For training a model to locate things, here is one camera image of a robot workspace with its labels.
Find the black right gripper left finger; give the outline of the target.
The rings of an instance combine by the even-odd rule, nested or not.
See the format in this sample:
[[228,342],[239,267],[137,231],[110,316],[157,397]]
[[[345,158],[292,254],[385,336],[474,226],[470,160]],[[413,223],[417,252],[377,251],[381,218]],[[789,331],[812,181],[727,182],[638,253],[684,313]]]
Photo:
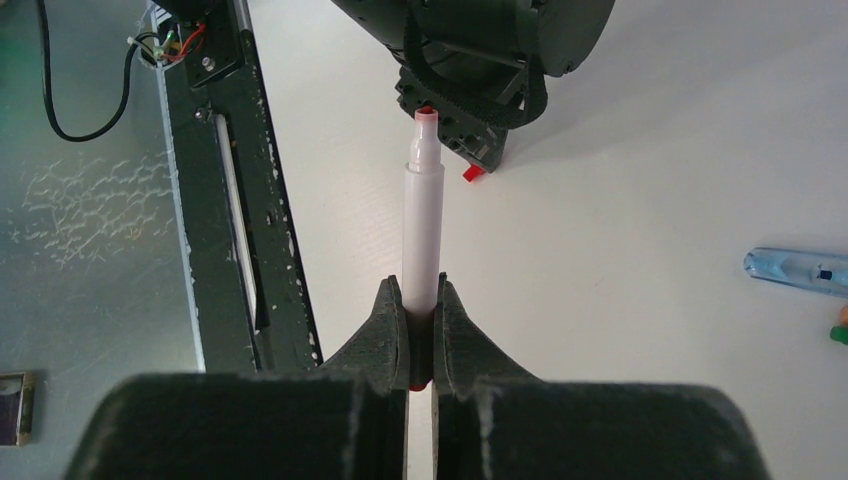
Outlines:
[[127,379],[93,414],[68,479],[402,479],[410,353],[401,292],[384,279],[368,319],[298,373]]

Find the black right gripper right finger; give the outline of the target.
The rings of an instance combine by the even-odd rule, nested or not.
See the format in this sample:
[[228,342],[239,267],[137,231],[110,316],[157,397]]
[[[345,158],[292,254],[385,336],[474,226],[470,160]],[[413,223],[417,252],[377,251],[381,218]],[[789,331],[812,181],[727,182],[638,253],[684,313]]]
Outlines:
[[439,479],[766,479],[737,405],[693,384],[542,380],[441,277],[433,340]]

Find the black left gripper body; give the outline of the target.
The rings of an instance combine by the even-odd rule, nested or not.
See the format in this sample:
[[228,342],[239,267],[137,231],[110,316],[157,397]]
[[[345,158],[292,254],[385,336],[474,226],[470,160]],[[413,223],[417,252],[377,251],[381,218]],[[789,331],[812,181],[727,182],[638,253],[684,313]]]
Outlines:
[[339,1],[399,63],[398,104],[430,106],[438,138],[469,166],[501,164],[508,135],[548,105],[546,80],[597,44],[610,0]]

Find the red pen cap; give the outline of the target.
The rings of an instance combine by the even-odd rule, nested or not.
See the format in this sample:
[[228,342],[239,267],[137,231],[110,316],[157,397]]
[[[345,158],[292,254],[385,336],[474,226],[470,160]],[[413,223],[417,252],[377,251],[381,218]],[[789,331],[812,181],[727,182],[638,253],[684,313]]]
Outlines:
[[463,179],[468,183],[473,183],[479,177],[484,175],[486,171],[478,165],[470,165],[463,173]]

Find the thin white red pen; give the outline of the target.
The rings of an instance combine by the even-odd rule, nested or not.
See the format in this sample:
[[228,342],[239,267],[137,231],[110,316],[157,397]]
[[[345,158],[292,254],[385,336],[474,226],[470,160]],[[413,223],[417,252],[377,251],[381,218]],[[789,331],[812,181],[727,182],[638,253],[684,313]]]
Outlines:
[[415,111],[414,120],[404,171],[401,292],[405,310],[424,319],[437,304],[445,169],[438,112],[425,106]]

